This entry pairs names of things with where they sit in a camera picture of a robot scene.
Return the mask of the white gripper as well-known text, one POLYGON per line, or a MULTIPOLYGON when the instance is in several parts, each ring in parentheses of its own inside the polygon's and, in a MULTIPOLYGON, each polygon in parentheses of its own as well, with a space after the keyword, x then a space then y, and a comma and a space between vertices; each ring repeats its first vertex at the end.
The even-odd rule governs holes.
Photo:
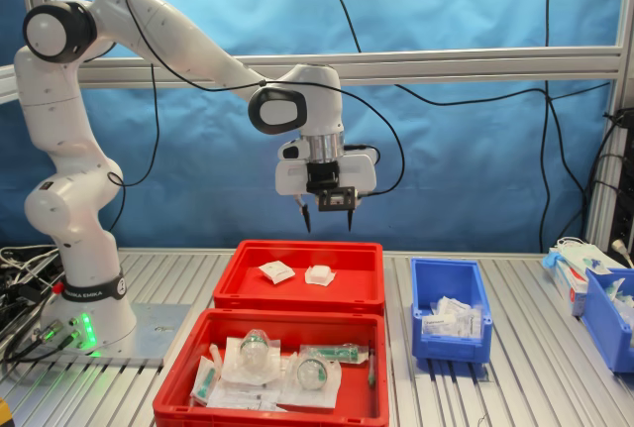
MULTIPOLYGON (((375 190, 377 148, 369 145, 344 145, 343 154, 336 158, 339 168, 337 187, 352 186, 359 193, 375 190)), ((275 190, 280 195, 295 195, 308 233, 311 221, 308 205, 300 194, 307 194, 309 143, 305 139, 295 139, 278 150, 279 163, 275 168, 275 190)), ((352 232, 355 209, 348 209, 348 231, 352 232)))

